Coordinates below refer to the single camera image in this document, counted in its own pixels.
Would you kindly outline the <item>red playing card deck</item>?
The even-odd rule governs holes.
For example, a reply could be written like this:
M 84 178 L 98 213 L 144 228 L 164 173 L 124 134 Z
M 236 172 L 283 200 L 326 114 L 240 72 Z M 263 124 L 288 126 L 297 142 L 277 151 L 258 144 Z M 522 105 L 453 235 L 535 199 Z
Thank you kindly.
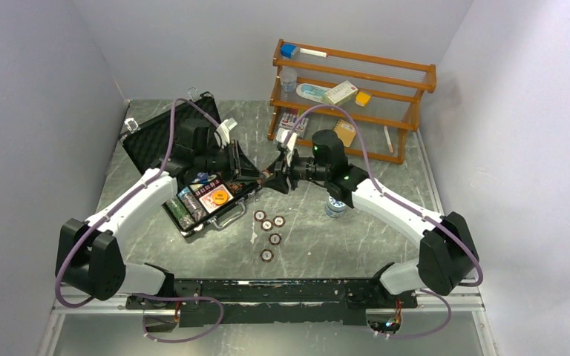
M 213 191 L 216 191 L 218 189 L 223 189 L 227 191 L 227 193 L 229 194 L 230 199 L 226 203 L 232 201 L 233 196 L 223 183 L 210 182 L 205 185 L 200 185 L 199 187 L 196 187 L 194 189 L 194 195 L 198 198 L 200 204 L 205 208 L 205 210 L 208 213 L 213 213 L 214 211 L 222 208 L 226 204 L 225 203 L 223 205 L 215 205 L 212 202 L 211 194 L 213 193 Z

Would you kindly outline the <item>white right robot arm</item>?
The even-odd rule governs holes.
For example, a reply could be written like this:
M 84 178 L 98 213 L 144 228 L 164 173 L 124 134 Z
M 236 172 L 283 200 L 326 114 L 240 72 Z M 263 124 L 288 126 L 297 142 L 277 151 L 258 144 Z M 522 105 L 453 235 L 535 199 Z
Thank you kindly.
M 372 214 L 419 250 L 417 258 L 378 271 L 378 282 L 370 289 L 377 306 L 388 307 L 402 292 L 416 289 L 446 296 L 476 268 L 478 254 L 461 214 L 438 215 L 391 191 L 367 170 L 348 162 L 344 145 L 334 131 L 314 134 L 311 157 L 298 155 L 296 137 L 289 130 L 278 137 L 284 146 L 291 188 L 300 180 L 318 182 L 334 200 Z

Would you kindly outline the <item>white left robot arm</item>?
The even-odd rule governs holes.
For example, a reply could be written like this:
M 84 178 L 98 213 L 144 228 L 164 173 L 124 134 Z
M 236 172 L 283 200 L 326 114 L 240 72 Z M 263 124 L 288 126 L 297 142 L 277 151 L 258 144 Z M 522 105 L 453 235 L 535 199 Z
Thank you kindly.
M 174 287 L 174 275 L 165 269 L 146 264 L 126 263 L 122 240 L 154 208 L 175 197 L 183 188 L 181 179 L 190 168 L 213 171 L 223 166 L 234 181 L 240 151 L 229 139 L 228 125 L 213 118 L 206 121 L 206 132 L 213 132 L 223 157 L 214 155 L 205 162 L 195 162 L 194 154 L 175 158 L 176 120 L 170 119 L 169 138 L 159 165 L 145 171 L 129 191 L 88 220 L 67 221 L 60 231 L 56 261 L 55 295 L 67 308 L 79 308 L 92 300 L 107 300 L 117 293 L 147 299 L 164 309 L 181 298 Z

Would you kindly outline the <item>orange big blind button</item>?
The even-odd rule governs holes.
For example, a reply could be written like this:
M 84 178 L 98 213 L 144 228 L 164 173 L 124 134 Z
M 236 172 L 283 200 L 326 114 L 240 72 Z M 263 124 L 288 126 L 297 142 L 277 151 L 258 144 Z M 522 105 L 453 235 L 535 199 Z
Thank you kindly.
M 216 191 L 213 191 L 213 193 L 211 194 L 211 198 L 212 198 L 212 202 L 215 205 L 223 205 L 230 199 L 227 191 L 225 191 L 223 189 L 218 189 Z

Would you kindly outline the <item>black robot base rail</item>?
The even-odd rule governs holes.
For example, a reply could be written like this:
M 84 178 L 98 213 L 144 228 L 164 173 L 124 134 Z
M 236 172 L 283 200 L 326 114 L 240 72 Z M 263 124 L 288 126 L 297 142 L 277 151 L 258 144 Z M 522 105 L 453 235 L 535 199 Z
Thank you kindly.
M 391 313 L 414 309 L 414 291 L 393 295 L 372 278 L 226 280 L 177 279 L 180 303 L 129 296 L 128 310 L 148 313 L 180 310 L 180 326 L 197 327 L 221 319 L 224 324 L 323 323 L 364 326 L 374 309 Z

